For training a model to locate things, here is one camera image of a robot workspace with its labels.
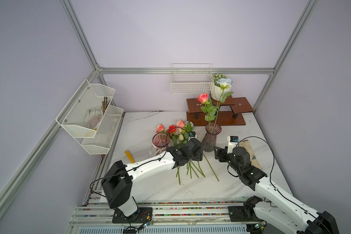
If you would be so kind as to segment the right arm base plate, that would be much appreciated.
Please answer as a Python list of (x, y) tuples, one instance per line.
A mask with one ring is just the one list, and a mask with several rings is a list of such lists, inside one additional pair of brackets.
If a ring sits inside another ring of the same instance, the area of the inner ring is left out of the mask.
[(228, 213), (231, 222), (262, 221), (262, 219), (258, 218), (254, 213), (254, 206), (229, 206)]

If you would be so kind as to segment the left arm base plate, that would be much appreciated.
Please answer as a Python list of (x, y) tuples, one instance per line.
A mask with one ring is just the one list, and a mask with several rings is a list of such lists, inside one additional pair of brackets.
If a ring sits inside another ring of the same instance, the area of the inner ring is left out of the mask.
[(136, 212), (130, 216), (125, 216), (120, 209), (114, 211), (112, 223), (114, 224), (142, 224), (151, 221), (153, 216), (153, 208), (139, 207)]

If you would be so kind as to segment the pink glass vase with ribbon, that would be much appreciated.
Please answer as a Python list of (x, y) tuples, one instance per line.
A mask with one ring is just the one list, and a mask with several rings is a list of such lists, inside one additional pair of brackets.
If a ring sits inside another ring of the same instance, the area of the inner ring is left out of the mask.
[(150, 148), (150, 155), (157, 156), (166, 151), (170, 143), (170, 138), (166, 133), (156, 133), (152, 138), (152, 146)]

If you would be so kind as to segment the white blue rose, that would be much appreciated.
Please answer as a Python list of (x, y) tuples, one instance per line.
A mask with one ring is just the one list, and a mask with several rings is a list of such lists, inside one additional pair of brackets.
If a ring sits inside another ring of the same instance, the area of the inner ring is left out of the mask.
[(214, 120), (215, 129), (221, 105), (225, 103), (226, 99), (233, 94), (233, 92), (231, 92), (233, 81), (230, 78), (227, 78), (226, 76), (219, 75), (217, 78), (214, 78), (214, 82), (215, 83), (212, 90), (212, 99), (217, 102), (217, 111)]

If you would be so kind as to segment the purple ribbed glass vase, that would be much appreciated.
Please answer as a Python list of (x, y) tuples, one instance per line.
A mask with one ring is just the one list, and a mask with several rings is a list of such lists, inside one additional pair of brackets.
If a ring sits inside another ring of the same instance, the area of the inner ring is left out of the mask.
[(212, 152), (216, 146), (216, 138), (221, 133), (221, 126), (216, 123), (208, 124), (205, 126), (206, 134), (202, 140), (202, 149), (205, 152)]

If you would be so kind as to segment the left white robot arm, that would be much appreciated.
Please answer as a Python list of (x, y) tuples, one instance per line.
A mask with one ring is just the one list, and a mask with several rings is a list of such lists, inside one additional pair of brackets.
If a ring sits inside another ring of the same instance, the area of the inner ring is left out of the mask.
[(115, 162), (101, 180), (109, 207), (118, 209), (126, 218), (136, 219), (140, 208), (131, 196), (133, 185), (157, 173), (184, 166), (192, 160), (202, 160), (202, 153), (201, 142), (191, 137), (186, 144), (169, 147), (159, 155), (141, 162)]

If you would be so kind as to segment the large pink rose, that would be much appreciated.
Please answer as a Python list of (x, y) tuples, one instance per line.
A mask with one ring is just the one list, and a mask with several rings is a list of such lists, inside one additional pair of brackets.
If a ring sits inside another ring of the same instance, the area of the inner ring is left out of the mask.
[(176, 123), (176, 126), (178, 128), (184, 128), (185, 126), (185, 122), (183, 120), (179, 120), (177, 123)]

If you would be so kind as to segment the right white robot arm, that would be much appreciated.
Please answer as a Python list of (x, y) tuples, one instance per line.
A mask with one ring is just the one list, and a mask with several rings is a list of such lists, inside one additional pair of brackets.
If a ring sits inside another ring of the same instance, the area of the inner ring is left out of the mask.
[(338, 234), (336, 219), (327, 211), (305, 205), (274, 183), (266, 173), (252, 165), (244, 147), (215, 147), (214, 156), (226, 162), (240, 181), (270, 201), (258, 196), (248, 198), (242, 207), (229, 207), (232, 222), (266, 221), (286, 234)]

